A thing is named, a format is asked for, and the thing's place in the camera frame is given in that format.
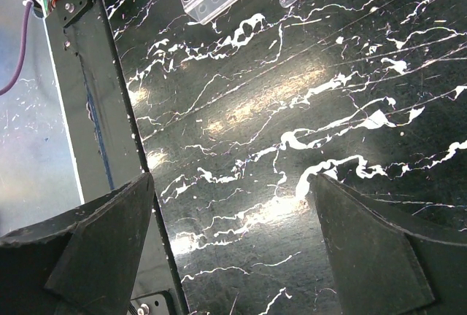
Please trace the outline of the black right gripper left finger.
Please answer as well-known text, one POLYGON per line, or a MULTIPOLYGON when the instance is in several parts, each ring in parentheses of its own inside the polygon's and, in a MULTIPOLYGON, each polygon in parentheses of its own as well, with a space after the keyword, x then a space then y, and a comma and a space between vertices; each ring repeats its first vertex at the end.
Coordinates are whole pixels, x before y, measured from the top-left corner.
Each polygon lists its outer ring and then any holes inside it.
POLYGON ((143 173, 1 237, 2 314, 126 314, 153 209, 143 173))

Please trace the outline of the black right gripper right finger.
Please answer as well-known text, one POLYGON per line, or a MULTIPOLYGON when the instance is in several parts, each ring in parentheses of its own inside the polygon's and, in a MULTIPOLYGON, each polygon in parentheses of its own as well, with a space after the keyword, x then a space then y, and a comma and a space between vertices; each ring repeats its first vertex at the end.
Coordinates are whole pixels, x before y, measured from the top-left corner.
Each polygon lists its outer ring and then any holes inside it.
POLYGON ((314 204, 343 314, 465 314, 466 234, 326 175, 314 204))

